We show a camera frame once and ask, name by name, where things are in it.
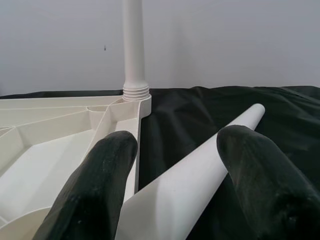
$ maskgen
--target black cloth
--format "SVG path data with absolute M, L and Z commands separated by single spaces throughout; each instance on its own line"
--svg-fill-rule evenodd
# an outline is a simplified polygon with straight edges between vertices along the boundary
M 139 188 L 143 188 L 252 104 L 266 112 L 256 131 L 271 140 L 320 189 L 320 88 L 219 87 L 151 89 L 152 113 L 141 122 Z M 5 98 L 117 95 L 121 91 L 38 92 Z M 188 240 L 254 240 L 229 176 Z

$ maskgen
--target white backdrop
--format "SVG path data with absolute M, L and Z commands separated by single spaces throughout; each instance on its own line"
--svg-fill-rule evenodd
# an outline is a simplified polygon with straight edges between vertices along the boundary
M 0 95 L 121 89 L 121 0 L 0 0 Z M 320 87 L 319 0 L 144 0 L 151 88 Z

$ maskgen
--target white plastic tube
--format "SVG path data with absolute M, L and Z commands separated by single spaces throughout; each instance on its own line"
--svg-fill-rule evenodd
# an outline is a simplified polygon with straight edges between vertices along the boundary
M 142 0 L 123 0 L 123 36 L 125 100 L 143 100 L 149 96 L 145 81 L 145 51 Z
M 254 130 L 265 113 L 255 104 L 229 125 Z M 185 240 L 225 178 L 217 134 L 127 200 L 116 240 Z

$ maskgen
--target white pole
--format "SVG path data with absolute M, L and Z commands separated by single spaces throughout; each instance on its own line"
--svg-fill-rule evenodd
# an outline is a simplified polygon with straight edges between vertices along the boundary
M 255 104 L 229 125 L 254 130 L 264 113 Z M 185 240 L 226 174 L 215 134 L 123 204 L 115 240 Z
M 145 81 L 145 51 L 142 0 L 123 0 L 123 36 L 125 100 L 143 100 L 149 97 Z

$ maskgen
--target white cone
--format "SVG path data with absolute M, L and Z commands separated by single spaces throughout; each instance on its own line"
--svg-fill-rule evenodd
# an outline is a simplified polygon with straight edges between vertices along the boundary
M 254 130 L 264 113 L 255 104 L 229 125 Z M 123 204 L 115 240 L 185 240 L 226 174 L 215 134 Z

